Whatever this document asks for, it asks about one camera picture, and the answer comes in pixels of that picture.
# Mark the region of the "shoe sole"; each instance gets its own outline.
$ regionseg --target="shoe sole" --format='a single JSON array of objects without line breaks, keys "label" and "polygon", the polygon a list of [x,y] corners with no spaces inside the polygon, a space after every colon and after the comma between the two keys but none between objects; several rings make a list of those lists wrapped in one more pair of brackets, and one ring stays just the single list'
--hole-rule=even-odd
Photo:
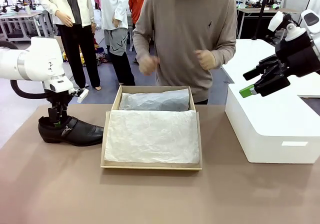
[{"label": "shoe sole", "polygon": [[75,147],[90,147],[90,146],[94,146],[94,145],[98,145],[98,144],[101,144],[102,141],[95,141],[95,142],[92,142],[90,144],[86,144],[86,145],[78,145],[76,143],[72,143],[70,141],[67,141],[67,140],[59,140],[59,139],[52,139],[52,138],[42,138],[43,141],[45,143],[52,143],[52,144],[58,144],[58,143],[68,143],[68,144],[71,144]]}]

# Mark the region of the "tan table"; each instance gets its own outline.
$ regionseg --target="tan table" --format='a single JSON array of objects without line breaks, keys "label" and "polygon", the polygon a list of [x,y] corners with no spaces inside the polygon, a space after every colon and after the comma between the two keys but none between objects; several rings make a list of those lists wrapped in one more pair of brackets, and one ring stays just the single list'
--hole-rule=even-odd
[{"label": "tan table", "polygon": [[[103,125],[110,108],[69,114]],[[41,106],[0,151],[0,223],[318,224],[320,163],[249,163],[224,109],[197,106],[203,171],[192,172],[101,169],[101,145],[41,140]]]}]

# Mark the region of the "white jacket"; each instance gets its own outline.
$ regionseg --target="white jacket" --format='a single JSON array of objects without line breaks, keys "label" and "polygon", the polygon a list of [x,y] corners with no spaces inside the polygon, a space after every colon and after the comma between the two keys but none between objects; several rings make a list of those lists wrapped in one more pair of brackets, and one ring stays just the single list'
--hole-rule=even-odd
[{"label": "white jacket", "polygon": [[[73,23],[76,22],[67,0],[39,0],[39,2],[44,9],[53,15],[53,22],[55,24],[63,25],[62,21],[55,16],[56,11],[58,10],[70,16]],[[77,0],[77,2],[80,9],[82,26],[85,27],[91,25],[91,22],[95,21],[94,9],[92,7],[91,0]]]},{"label": "white jacket", "polygon": [[100,0],[101,7],[101,27],[103,30],[116,29],[112,23],[112,18],[120,20],[118,28],[128,29],[127,7],[129,0]]}]

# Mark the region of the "gray tissue paper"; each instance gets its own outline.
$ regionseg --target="gray tissue paper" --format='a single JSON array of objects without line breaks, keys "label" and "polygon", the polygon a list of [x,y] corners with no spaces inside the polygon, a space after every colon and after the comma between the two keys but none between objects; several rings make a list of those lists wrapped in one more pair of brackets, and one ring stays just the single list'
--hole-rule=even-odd
[{"label": "gray tissue paper", "polygon": [[196,111],[112,110],[104,159],[133,163],[199,163]]},{"label": "gray tissue paper", "polygon": [[122,93],[119,110],[184,112],[189,109],[189,90],[160,93]]}]

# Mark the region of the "floor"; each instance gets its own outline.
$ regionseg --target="floor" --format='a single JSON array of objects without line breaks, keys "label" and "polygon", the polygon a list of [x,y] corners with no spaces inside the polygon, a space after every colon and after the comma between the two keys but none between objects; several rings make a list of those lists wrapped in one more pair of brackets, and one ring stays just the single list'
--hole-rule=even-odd
[{"label": "floor", "polygon": [[[102,37],[103,32],[97,32],[97,39],[101,47],[104,46]],[[18,43],[20,49],[25,49],[29,46],[28,43]],[[139,86],[153,86],[155,85],[155,76],[144,76],[139,71],[139,66],[133,63],[135,53],[127,50],[127,55],[131,63],[131,69],[135,76],[136,84]],[[64,69],[67,77],[71,78],[71,70],[67,63],[64,64]],[[88,87],[89,94],[82,103],[84,104],[112,104],[119,84],[112,64],[104,63],[98,67],[101,79],[101,91]],[[84,68],[88,83],[89,78],[86,69]],[[213,86],[210,89],[209,104],[224,105],[227,99],[227,91],[229,79],[222,69],[213,70]],[[30,93],[43,92],[40,82],[19,81],[19,86],[23,91]],[[0,148],[6,143],[11,135],[25,122],[25,120],[35,111],[40,105],[48,105],[46,100],[30,100],[23,99],[17,96],[11,89],[10,81],[0,79]],[[304,99],[304,101],[313,108],[320,115],[320,99]],[[77,100],[74,98],[70,104],[76,104]]]}]

